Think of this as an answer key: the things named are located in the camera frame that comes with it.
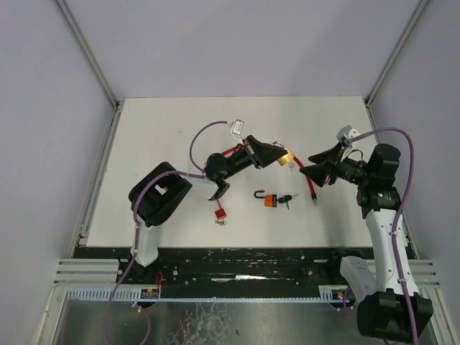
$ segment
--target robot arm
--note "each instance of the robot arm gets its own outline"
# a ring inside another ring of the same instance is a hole
[[[226,182],[227,178],[251,165],[258,169],[267,167],[288,154],[286,149],[263,144],[252,135],[246,139],[240,139],[240,141],[242,143],[240,149],[231,156],[225,157],[221,153],[214,153],[207,159],[204,168],[206,179],[196,182],[200,181],[211,185],[213,192],[209,200],[218,200],[229,189],[230,185]],[[128,196],[131,209],[134,210],[134,205],[147,184],[171,170],[175,170],[175,168],[170,163],[163,162],[137,183]],[[164,193],[156,189],[156,186],[160,187]],[[142,220],[139,229],[139,246],[137,249],[134,248],[134,245],[131,248],[133,255],[134,251],[137,250],[136,261],[141,266],[146,267],[157,259],[158,227],[171,217],[191,188],[192,184],[186,178],[179,175],[168,175],[160,178],[141,199],[137,210],[137,215]]]
[[[357,134],[345,129],[339,133]],[[309,158],[315,165],[300,171],[319,186],[326,181],[332,185],[339,178],[357,185],[356,201],[361,206],[371,235],[377,277],[374,278],[361,257],[341,258],[340,273],[358,303],[356,322],[359,332],[363,336],[410,343],[413,340],[412,328],[398,268],[404,272],[418,336],[433,315],[433,306],[431,300],[420,297],[410,271],[401,218],[395,228],[392,226],[401,204],[400,196],[393,187],[400,152],[391,145],[378,144],[369,162],[362,159],[355,161],[346,155],[350,150],[347,144],[349,137],[342,135],[338,139],[339,143],[332,149]]]

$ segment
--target metal floor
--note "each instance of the metal floor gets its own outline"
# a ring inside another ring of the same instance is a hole
[[[105,344],[105,307],[106,302],[66,301],[55,344]],[[157,303],[147,310],[152,345],[373,344],[329,304]],[[147,329],[143,313],[118,302],[109,315],[111,345],[140,344]],[[424,334],[420,345],[437,344],[429,338]]]

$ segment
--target red cable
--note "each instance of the red cable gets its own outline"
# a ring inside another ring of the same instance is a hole
[[[293,159],[294,159],[294,161],[297,163],[297,165],[299,167],[303,167],[302,162],[296,156],[294,156]],[[305,177],[306,177],[307,182],[308,182],[308,187],[310,187],[310,193],[312,193],[312,194],[315,193],[315,186],[313,185],[313,182],[311,182],[311,179],[308,176],[305,176]]]
[[[231,149],[226,149],[225,151],[222,152],[224,156],[227,156],[229,153],[232,153],[236,150],[236,146],[232,147]]]

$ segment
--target cable connector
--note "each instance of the cable connector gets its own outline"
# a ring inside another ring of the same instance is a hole
[[[318,198],[316,197],[316,193],[311,193],[311,200],[313,200],[315,206],[318,205]]]
[[[243,139],[241,138],[241,133],[243,132],[243,126],[244,126],[244,121],[242,120],[235,120],[231,124],[230,134],[234,136],[240,144],[244,144]]]

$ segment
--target silver metal panel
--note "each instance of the silver metal panel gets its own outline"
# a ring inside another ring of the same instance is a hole
[[[54,344],[104,344],[105,307],[105,302],[67,301]],[[151,345],[370,344],[343,311],[326,304],[157,303],[147,310]],[[142,313],[120,302],[112,303],[109,315],[112,345],[141,342],[147,329]]]
[[[66,293],[66,287],[53,288],[50,301],[45,309],[45,321],[37,344],[48,345],[53,342],[62,315]]]
[[[458,345],[459,338],[452,325],[442,292],[439,289],[426,288],[421,289],[420,292],[424,298],[431,299],[433,303],[434,314],[431,317],[431,327],[433,335],[438,339],[438,343],[443,345]]]

